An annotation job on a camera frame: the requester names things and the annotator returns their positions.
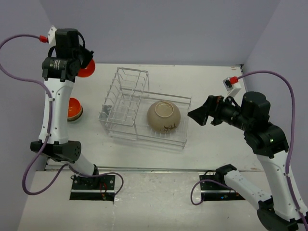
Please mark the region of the orange plastic bowl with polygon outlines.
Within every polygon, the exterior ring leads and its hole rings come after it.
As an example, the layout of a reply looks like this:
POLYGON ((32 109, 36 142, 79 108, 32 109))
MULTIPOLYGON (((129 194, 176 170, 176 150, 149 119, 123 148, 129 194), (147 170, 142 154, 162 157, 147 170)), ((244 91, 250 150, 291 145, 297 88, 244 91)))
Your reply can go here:
POLYGON ((78 72, 78 77, 90 77, 95 71, 95 61, 92 59, 86 68, 80 69, 78 72))
POLYGON ((76 98, 69 99, 68 111, 70 110, 75 111, 75 110, 79 110, 80 108, 82 108, 82 106, 79 100, 77 100, 76 98))

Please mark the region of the orange plastic bowl front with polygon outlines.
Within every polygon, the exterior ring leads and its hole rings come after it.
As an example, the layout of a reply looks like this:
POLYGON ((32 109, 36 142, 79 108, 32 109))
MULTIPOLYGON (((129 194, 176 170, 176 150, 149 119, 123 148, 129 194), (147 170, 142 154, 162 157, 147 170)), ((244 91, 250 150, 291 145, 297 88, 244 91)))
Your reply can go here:
POLYGON ((75 110, 79 110, 80 108, 82 108, 82 106, 79 100, 77 100, 76 98, 69 99, 68 111, 70 110, 75 111, 75 110))

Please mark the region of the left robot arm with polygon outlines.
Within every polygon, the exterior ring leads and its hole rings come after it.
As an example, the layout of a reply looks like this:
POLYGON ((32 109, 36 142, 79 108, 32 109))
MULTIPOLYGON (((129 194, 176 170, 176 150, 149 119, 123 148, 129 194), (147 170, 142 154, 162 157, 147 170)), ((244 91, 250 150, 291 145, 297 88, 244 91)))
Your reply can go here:
POLYGON ((84 175, 83 183, 89 189, 99 186, 97 167, 81 153, 81 143, 68 136, 67 116, 69 100, 78 72, 92 61, 93 52, 86 49, 85 41, 77 29, 57 29, 55 45, 42 62, 43 86, 46 87, 44 117, 37 141, 30 144, 31 151, 50 159, 69 164, 84 175))

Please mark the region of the large beige ceramic bowl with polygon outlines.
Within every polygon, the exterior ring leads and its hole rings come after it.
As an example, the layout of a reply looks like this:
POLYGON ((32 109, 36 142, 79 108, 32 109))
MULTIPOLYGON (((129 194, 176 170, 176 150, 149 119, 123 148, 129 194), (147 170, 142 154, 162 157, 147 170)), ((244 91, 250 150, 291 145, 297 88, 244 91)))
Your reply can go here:
POLYGON ((154 131, 169 133, 180 125, 180 110, 173 102, 157 101, 147 111, 147 122, 154 131))

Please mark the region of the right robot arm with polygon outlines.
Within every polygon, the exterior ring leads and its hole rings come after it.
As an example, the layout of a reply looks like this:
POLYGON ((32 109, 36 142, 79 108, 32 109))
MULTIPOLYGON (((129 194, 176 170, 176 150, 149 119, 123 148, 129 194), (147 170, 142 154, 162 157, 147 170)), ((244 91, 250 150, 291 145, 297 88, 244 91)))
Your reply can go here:
POLYGON ((238 105, 231 96, 210 95, 199 108, 188 113, 200 126, 208 117, 216 126, 225 122, 244 132, 244 140, 256 154, 267 177, 271 192, 267 193, 248 181, 231 164, 215 170, 212 183, 220 189, 236 191, 257 211, 263 227, 269 231, 296 231, 308 223, 308 208, 297 189, 289 190, 286 160, 291 148, 283 130, 269 121, 270 102, 260 92, 244 94, 238 105), (299 200, 294 201, 292 194, 299 200))

